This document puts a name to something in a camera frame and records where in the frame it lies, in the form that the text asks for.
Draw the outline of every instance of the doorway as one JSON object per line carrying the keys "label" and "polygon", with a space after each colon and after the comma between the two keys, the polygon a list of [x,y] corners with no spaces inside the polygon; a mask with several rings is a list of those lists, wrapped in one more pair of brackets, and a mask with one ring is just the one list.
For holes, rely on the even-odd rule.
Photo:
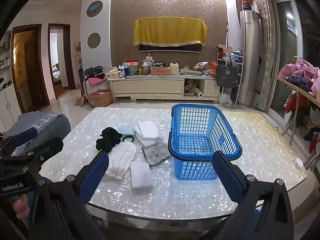
{"label": "doorway", "polygon": [[50,105],[41,62],[41,24],[12,29],[12,80],[22,113]]}
{"label": "doorway", "polygon": [[[294,0],[273,0],[276,18],[277,49],[275,74],[284,65],[303,58],[303,41],[300,16]],[[288,96],[294,93],[282,82],[273,80],[268,101],[268,113],[282,127],[286,127],[291,113],[286,113],[284,104]]]}
{"label": "doorway", "polygon": [[48,55],[52,85],[56,99],[71,89],[76,89],[73,76],[70,25],[48,25]]}

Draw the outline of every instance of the white foam block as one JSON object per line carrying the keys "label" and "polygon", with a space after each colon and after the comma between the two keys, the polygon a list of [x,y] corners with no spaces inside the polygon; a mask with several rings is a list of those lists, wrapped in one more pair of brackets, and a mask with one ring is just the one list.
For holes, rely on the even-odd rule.
{"label": "white foam block", "polygon": [[149,163],[138,161],[131,162],[130,168],[133,189],[145,189],[153,187]]}

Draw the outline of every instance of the round white object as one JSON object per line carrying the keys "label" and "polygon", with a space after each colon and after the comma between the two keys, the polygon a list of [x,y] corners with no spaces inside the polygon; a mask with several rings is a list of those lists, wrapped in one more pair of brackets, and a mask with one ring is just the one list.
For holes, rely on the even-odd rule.
{"label": "round white object", "polygon": [[300,160],[300,158],[296,158],[295,164],[297,169],[301,170],[303,168],[303,162]]}

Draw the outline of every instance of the door frame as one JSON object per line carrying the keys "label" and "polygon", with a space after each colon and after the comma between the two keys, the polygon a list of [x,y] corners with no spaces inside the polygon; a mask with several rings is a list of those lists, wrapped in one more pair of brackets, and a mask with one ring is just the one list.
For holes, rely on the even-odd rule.
{"label": "door frame", "polygon": [[23,32],[28,32],[28,31],[35,31],[39,33],[39,40],[38,40],[38,60],[39,60],[39,65],[40,65],[40,72],[41,72],[41,83],[42,87],[44,89],[44,96],[45,96],[45,102],[46,105],[50,105],[50,100],[48,97],[48,92],[47,92],[47,87],[45,86],[45,81],[44,81],[44,75],[43,75],[43,67],[42,67],[42,58],[41,58],[41,27],[42,24],[30,24],[30,25],[21,25],[21,26],[16,26],[12,28],[12,34],[11,34],[11,44],[10,44],[10,62],[11,64],[11,75],[12,75],[12,83],[14,85],[14,90],[16,92],[17,100],[19,103],[19,107],[21,110],[21,113],[25,113],[21,96],[20,93],[18,92],[17,88],[17,83],[16,83],[16,78],[14,74],[14,66],[13,66],[13,44],[14,44],[14,35],[17,33],[23,33]]}
{"label": "door frame", "polygon": [[[302,26],[301,26],[301,20],[300,20],[300,15],[298,12],[298,7],[297,4],[295,2],[295,0],[272,0],[272,5],[273,5],[273,10],[275,13],[275,20],[276,20],[276,61],[275,61],[275,70],[274,70],[274,74],[278,73],[279,70],[279,64],[280,64],[280,23],[279,23],[279,15],[278,15],[278,10],[276,7],[276,4],[279,2],[285,2],[285,1],[290,1],[291,5],[292,5],[292,12],[295,16],[294,19],[294,23],[297,29],[297,60],[300,60],[303,58],[303,36],[302,36]],[[281,127],[286,127],[287,123],[290,119],[291,113],[288,113],[285,115],[285,117],[281,117],[277,112],[275,112],[274,110],[271,109],[271,102],[275,93],[275,89],[276,89],[276,79],[272,78],[272,85],[271,85],[271,92],[270,92],[270,96],[268,99],[268,103],[267,103],[267,109],[266,112],[268,112],[268,114],[277,121],[277,123],[281,126]]]}
{"label": "door frame", "polygon": [[51,29],[62,29],[63,30],[63,54],[64,54],[64,61],[65,61],[65,68],[68,80],[68,87],[69,90],[76,89],[75,77],[73,75],[73,65],[72,65],[72,56],[71,56],[71,42],[70,42],[70,24],[61,24],[61,23],[49,23],[48,24],[48,59],[49,59],[49,67],[50,67],[50,74],[52,80],[52,86],[54,90],[54,94],[56,99],[58,100],[56,89],[54,86],[53,81],[53,74],[52,74],[52,65],[51,65],[51,53],[50,53],[50,30]]}

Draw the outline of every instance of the patterned wallpaper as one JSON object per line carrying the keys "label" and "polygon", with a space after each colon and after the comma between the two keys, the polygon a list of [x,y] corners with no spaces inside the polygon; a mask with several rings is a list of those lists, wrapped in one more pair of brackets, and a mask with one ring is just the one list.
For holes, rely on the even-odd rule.
{"label": "patterned wallpaper", "polygon": [[148,52],[138,52],[133,45],[133,25],[144,17],[190,17],[202,19],[208,27],[207,43],[202,53],[151,52],[155,62],[195,65],[201,61],[216,60],[218,44],[225,44],[227,35],[226,0],[111,0],[110,41],[113,66],[126,59],[138,59],[139,65]]}

